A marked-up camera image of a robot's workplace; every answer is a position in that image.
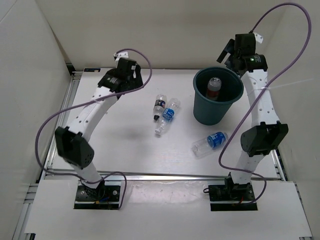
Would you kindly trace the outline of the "red label red cap bottle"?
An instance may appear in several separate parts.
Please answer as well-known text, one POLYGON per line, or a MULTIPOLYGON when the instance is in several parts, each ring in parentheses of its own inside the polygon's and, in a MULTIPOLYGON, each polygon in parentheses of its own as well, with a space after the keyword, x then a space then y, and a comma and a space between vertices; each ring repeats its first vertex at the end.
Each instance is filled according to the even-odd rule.
POLYGON ((222 87, 222 81, 218 77, 212 77, 207 83, 206 97, 209 100, 216 101, 219 97, 222 87))

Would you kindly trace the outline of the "black label plastic bottle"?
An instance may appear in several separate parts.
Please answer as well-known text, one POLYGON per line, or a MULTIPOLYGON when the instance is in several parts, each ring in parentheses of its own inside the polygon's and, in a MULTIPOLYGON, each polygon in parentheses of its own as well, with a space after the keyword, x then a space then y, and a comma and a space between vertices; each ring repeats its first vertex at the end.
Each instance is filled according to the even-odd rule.
POLYGON ((167 103, 167 96, 164 94, 159 94, 156 96, 154 107, 153 107, 153 120, 155 122, 162 116, 167 103))

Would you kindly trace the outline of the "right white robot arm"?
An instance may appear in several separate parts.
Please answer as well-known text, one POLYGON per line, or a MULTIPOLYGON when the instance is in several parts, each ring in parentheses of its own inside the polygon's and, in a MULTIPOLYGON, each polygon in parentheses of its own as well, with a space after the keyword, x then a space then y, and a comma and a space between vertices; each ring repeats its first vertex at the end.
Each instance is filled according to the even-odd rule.
POLYGON ((239 75, 250 105, 251 128, 241 134, 241 155, 225 179, 224 193, 230 200, 244 200, 251 187, 251 177, 258 164, 275 150, 289 132, 277 116, 267 89, 268 65, 264 55, 256 53, 256 43, 263 38, 256 33, 236 34, 217 61, 239 75))

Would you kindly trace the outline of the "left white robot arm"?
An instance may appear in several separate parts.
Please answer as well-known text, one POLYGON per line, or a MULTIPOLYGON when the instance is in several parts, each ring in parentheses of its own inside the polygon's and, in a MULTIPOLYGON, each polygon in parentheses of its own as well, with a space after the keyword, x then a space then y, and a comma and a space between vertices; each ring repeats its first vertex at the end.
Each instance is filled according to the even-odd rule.
POLYGON ((55 130, 57 153, 70 164, 82 178, 86 194, 94 201, 105 196, 105 182, 94 164, 94 150, 89 145, 91 135, 108 109, 114 105, 122 93, 143 85, 141 67, 135 60, 121 57, 116 68, 112 68, 98 82, 91 98, 93 102, 85 106, 66 127, 55 130))

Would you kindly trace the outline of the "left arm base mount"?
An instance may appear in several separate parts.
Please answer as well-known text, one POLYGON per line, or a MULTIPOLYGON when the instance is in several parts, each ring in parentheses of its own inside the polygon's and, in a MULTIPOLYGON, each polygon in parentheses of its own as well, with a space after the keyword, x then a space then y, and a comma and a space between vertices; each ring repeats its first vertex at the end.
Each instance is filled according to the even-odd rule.
POLYGON ((121 181, 104 181, 97 189, 78 183, 73 208, 75 210, 118 210, 120 208, 121 181))

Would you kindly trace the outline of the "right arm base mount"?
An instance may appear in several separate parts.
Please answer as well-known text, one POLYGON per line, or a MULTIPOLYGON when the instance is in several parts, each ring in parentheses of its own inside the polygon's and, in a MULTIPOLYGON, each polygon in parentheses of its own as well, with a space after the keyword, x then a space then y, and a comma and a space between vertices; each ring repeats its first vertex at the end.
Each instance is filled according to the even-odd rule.
POLYGON ((209 194, 211 212, 257 211, 257 204, 250 203, 255 199, 252 185, 244 189, 228 189, 226 185, 209 185, 203 190, 209 194))

